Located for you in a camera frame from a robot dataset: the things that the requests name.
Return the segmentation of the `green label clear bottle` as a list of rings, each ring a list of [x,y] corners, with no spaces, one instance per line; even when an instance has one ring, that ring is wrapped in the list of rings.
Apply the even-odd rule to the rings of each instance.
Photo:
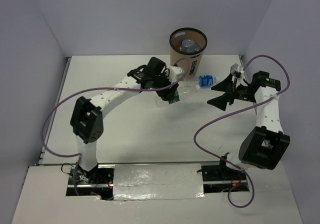
[[[201,89],[200,85],[194,81],[182,81],[179,83],[178,88],[173,94],[173,99],[164,101],[160,97],[155,98],[155,105],[160,108],[164,106],[168,106],[180,101],[185,101],[190,98],[193,94],[198,92]]]

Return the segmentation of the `blue label bottle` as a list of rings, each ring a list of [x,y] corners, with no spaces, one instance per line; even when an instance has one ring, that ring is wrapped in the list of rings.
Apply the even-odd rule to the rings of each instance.
[[[179,50],[183,53],[198,52],[201,47],[192,39],[184,39],[180,42]]]
[[[220,82],[219,77],[215,77],[212,75],[200,75],[197,78],[197,85],[200,88],[211,88]]]

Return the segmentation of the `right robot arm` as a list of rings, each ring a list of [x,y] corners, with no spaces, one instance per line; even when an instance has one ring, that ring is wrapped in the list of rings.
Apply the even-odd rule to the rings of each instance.
[[[211,90],[223,95],[207,101],[209,105],[225,111],[234,100],[255,103],[256,125],[242,142],[239,152],[227,152],[217,167],[221,179],[228,180],[240,169],[251,167],[273,170],[290,144],[290,136],[284,134],[279,115],[281,82],[270,78],[270,74],[259,71],[252,76],[250,83],[238,84],[239,75],[229,74]]]

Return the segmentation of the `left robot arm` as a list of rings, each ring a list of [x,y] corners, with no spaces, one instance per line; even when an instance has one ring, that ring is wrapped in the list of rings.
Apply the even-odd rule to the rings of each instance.
[[[97,141],[104,131],[104,118],[124,101],[142,90],[155,89],[163,101],[171,101],[178,88],[177,80],[183,75],[181,67],[167,67],[162,60],[152,57],[148,64],[130,70],[118,84],[91,98],[76,100],[70,120],[76,136],[80,178],[93,183],[98,178]]]

